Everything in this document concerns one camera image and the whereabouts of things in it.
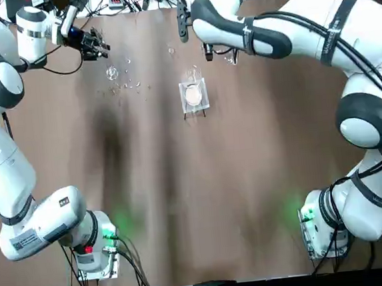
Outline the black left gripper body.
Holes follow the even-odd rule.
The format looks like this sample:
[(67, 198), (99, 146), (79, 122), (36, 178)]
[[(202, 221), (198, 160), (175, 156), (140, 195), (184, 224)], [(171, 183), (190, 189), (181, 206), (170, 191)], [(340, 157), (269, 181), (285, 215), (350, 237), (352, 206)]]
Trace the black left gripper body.
[(76, 49), (79, 52), (84, 52), (85, 48), (83, 45), (84, 30), (78, 28), (74, 25), (68, 30), (68, 35), (63, 38), (64, 46)]

